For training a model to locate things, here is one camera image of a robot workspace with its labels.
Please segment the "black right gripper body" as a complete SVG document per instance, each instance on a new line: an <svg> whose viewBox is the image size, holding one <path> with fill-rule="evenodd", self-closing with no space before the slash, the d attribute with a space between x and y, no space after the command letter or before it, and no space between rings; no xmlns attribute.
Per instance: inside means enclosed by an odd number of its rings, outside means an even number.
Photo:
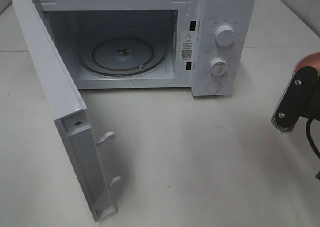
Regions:
<svg viewBox="0 0 320 227"><path fill-rule="evenodd" d="M313 92L311 99L309 100L305 110L302 113L302 117L307 119L320 119L320 87L317 86Z"/></svg>

